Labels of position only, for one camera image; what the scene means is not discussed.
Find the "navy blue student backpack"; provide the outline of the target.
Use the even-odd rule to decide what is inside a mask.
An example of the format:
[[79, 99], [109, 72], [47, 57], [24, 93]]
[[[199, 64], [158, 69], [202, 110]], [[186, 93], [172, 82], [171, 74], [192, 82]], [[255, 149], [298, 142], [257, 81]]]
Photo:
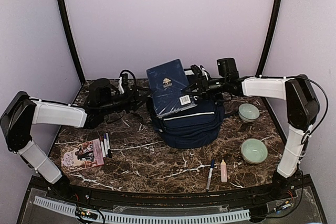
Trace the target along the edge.
[[[184, 69], [189, 85], [198, 77], [191, 69]], [[225, 118], [223, 96], [210, 94], [208, 100], [197, 106], [169, 116], [156, 116], [152, 97], [146, 103], [154, 130], [172, 148], [200, 148], [217, 139]]]

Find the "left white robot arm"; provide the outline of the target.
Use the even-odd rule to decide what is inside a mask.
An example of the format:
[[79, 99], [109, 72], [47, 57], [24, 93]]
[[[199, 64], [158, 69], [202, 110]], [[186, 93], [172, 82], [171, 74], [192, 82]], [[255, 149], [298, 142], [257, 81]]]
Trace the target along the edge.
[[33, 141], [33, 124], [52, 124], [94, 129], [105, 116], [115, 112], [136, 111], [148, 100], [151, 91], [137, 83], [129, 85], [126, 75], [119, 85], [100, 78], [89, 85], [89, 94], [82, 106], [47, 101], [18, 92], [1, 116], [1, 130], [10, 152], [19, 154], [38, 174], [54, 185], [54, 193], [63, 201], [74, 197], [74, 189], [65, 181], [67, 177]]

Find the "dark blue hardcover book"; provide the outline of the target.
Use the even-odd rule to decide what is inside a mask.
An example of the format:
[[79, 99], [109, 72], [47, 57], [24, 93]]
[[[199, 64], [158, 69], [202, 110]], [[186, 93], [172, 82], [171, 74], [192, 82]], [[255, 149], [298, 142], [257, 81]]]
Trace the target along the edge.
[[197, 106], [190, 95], [182, 90], [189, 85], [179, 59], [146, 70], [154, 111], [163, 118]]

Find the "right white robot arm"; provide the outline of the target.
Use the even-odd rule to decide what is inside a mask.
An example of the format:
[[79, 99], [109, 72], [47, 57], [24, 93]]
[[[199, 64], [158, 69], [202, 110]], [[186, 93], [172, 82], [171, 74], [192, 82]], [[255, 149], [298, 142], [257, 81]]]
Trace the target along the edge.
[[317, 116], [320, 103], [313, 89], [314, 81], [306, 75], [293, 77], [240, 77], [233, 58], [217, 60], [220, 77], [207, 76], [206, 71], [196, 65], [191, 71], [196, 79], [182, 90], [183, 94], [207, 99], [211, 94], [229, 93], [238, 97], [263, 97], [281, 99], [287, 105], [289, 134], [284, 153], [272, 176], [268, 195], [280, 199], [288, 191], [288, 185], [299, 171], [299, 164], [306, 154], [309, 138], [320, 126]]

